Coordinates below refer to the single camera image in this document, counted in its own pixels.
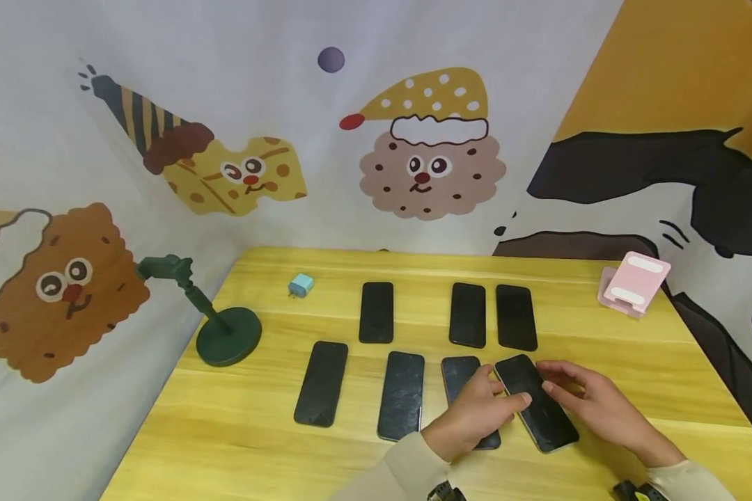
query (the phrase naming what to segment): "phone screen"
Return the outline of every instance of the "phone screen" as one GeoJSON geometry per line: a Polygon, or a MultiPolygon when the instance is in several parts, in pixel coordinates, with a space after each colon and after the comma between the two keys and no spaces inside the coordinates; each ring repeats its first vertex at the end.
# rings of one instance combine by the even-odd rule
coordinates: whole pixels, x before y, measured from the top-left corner
{"type": "Polygon", "coordinates": [[[393,284],[365,283],[362,285],[359,342],[393,342],[393,284]]]}
{"type": "Polygon", "coordinates": [[[348,346],[343,343],[315,343],[292,415],[296,422],[314,427],[330,427],[334,423],[346,358],[348,346]]]}
{"type": "Polygon", "coordinates": [[[423,357],[393,351],[387,356],[387,370],[378,411],[380,438],[398,441],[420,431],[423,402],[423,357]]]}
{"type": "Polygon", "coordinates": [[[538,349],[538,332],[535,330],[535,313],[531,307],[529,289],[497,285],[496,318],[502,347],[524,351],[538,349]]]}
{"type": "Polygon", "coordinates": [[[524,426],[541,452],[553,452],[579,439],[577,428],[563,408],[541,385],[543,376],[526,355],[496,363],[494,371],[509,395],[528,392],[531,404],[520,412],[524,426]]]}
{"type": "Polygon", "coordinates": [[[448,339],[466,347],[485,348],[485,287],[456,283],[451,288],[448,339]]]}
{"type": "MultiPolygon", "coordinates": [[[[446,389],[446,400],[450,406],[460,394],[462,386],[471,376],[476,373],[482,364],[477,357],[448,357],[440,362],[440,368],[443,369],[443,385],[446,389]]],[[[501,446],[501,436],[498,429],[477,444],[477,450],[498,449],[501,446]]]]}

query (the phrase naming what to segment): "cartoon eye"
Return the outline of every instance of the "cartoon eye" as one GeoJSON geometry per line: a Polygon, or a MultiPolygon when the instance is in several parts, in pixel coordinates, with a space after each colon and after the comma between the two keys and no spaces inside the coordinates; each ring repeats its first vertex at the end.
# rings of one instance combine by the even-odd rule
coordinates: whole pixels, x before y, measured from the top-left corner
{"type": "Polygon", "coordinates": [[[265,174],[265,162],[262,159],[251,157],[243,160],[242,164],[245,167],[245,170],[251,174],[265,174]]]}
{"type": "Polygon", "coordinates": [[[67,279],[59,272],[47,272],[36,281],[36,295],[45,303],[61,300],[67,279]]]}
{"type": "Polygon", "coordinates": [[[66,275],[70,284],[86,285],[92,280],[92,264],[83,257],[76,257],[67,263],[66,275]]]}
{"type": "Polygon", "coordinates": [[[451,174],[451,160],[445,157],[435,157],[429,162],[429,175],[443,177],[451,174]]]}
{"type": "Polygon", "coordinates": [[[423,169],[423,159],[418,157],[417,154],[413,154],[412,158],[407,162],[407,172],[409,175],[415,175],[421,172],[421,169],[423,169]]]}
{"type": "Polygon", "coordinates": [[[242,170],[231,162],[221,164],[221,174],[233,184],[242,184],[242,170]]]}

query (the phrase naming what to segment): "sleeve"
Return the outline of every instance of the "sleeve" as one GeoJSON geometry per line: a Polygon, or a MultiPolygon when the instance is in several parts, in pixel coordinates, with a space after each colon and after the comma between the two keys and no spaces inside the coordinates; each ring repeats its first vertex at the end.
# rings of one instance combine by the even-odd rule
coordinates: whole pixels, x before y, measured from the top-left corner
{"type": "Polygon", "coordinates": [[[649,468],[649,482],[668,501],[735,501],[725,486],[704,466],[683,461],[667,468],[649,468]]]}
{"type": "Polygon", "coordinates": [[[450,468],[420,433],[408,434],[331,501],[425,501],[429,492],[446,481],[450,468]]]}

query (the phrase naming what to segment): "purple dot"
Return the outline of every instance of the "purple dot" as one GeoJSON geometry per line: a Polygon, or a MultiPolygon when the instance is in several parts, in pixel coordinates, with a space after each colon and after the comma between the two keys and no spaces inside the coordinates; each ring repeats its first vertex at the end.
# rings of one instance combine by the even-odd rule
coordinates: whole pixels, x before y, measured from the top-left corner
{"type": "Polygon", "coordinates": [[[337,47],[324,48],[318,54],[318,65],[326,73],[337,73],[343,69],[345,55],[337,47]]]}

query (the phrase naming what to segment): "yellow wooden table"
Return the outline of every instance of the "yellow wooden table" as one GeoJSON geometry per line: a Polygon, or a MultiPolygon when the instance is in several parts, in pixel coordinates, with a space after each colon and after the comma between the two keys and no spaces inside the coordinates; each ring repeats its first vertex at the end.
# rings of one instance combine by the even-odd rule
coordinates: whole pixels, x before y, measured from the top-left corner
{"type": "MultiPolygon", "coordinates": [[[[533,294],[540,348],[612,378],[656,427],[703,463],[737,499],[752,500],[752,428],[677,312],[660,292],[641,320],[600,306],[606,262],[254,248],[225,281],[214,306],[243,305],[261,318],[259,347],[223,369],[203,364],[192,339],[145,420],[104,501],[326,500],[391,443],[376,436],[387,354],[425,358],[423,426],[446,409],[440,360],[483,363],[519,352],[496,341],[499,283],[533,294]],[[289,297],[298,273],[315,279],[306,299],[289,297]],[[394,284],[395,338],[360,344],[361,285],[394,284]],[[487,347],[448,341],[451,285],[487,289],[487,347]],[[349,346],[337,418],[299,425],[292,412],[318,340],[349,346]]],[[[474,452],[452,472],[468,500],[608,500],[620,479],[644,480],[630,454],[576,423],[580,442],[552,454],[535,448],[518,419],[501,447],[474,452]]]]}

